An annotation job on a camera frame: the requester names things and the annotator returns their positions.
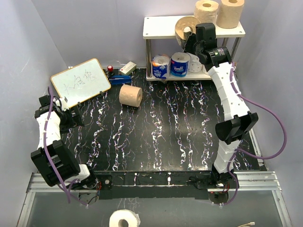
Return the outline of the blue Tempo roll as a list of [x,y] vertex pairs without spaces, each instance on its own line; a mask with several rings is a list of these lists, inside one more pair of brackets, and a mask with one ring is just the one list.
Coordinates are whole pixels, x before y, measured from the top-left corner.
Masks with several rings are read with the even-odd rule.
[[187,75],[190,61],[189,54],[185,52],[176,52],[170,59],[170,73],[174,77],[183,78]]

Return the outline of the white patterned paper roll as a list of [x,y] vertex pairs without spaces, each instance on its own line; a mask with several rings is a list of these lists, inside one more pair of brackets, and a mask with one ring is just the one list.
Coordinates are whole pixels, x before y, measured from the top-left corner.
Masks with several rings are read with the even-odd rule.
[[190,56],[190,61],[188,63],[188,71],[192,73],[198,73],[202,70],[203,65],[201,64],[199,58],[196,55],[188,53]]

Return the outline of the brown roll front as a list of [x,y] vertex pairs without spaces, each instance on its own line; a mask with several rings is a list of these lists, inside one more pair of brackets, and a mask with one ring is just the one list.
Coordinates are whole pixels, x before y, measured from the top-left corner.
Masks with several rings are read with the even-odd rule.
[[195,3],[194,17],[200,23],[214,23],[218,8],[219,4],[213,0],[199,0]]
[[238,26],[244,8],[245,0],[221,0],[219,4],[216,24],[224,29]]

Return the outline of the light blue roll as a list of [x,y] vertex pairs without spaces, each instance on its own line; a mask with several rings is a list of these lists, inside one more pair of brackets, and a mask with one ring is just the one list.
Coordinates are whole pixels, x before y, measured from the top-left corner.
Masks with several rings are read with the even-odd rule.
[[166,55],[156,55],[151,61],[151,73],[157,79],[166,80],[170,74],[170,58]]

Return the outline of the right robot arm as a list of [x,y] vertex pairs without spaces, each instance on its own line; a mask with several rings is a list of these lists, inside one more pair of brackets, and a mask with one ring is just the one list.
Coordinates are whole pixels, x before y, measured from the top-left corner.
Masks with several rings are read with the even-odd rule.
[[226,47],[217,45],[215,25],[196,25],[183,42],[184,52],[194,54],[211,77],[224,112],[224,121],[216,124],[219,139],[217,157],[212,165],[211,182],[221,188],[233,177],[232,162],[240,141],[258,121],[257,113],[252,113],[239,97],[238,85],[233,79],[234,64]]

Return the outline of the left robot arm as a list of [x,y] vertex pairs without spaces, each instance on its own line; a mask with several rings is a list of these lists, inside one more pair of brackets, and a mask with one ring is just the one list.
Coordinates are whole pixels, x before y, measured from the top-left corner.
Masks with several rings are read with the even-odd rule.
[[98,177],[86,164],[80,164],[67,145],[62,135],[69,129],[84,126],[77,106],[68,107],[67,98],[45,95],[39,98],[40,107],[35,111],[35,119],[39,125],[39,144],[31,153],[31,159],[45,182],[53,187],[60,183],[76,180],[72,189],[94,188]]

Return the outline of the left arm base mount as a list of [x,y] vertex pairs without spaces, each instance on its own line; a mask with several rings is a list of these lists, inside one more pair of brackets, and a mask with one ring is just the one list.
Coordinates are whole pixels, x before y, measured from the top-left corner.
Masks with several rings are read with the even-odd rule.
[[87,178],[78,183],[81,189],[96,189],[97,196],[100,196],[101,190],[111,190],[113,180],[111,175],[95,174],[92,170],[89,173]]

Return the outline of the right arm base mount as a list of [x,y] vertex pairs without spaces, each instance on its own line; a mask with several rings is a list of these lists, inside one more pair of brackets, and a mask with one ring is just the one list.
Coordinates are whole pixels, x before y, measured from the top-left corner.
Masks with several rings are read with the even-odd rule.
[[239,189],[239,183],[229,173],[215,175],[213,172],[207,172],[191,176],[186,185],[192,185],[197,189],[218,189],[219,192]]

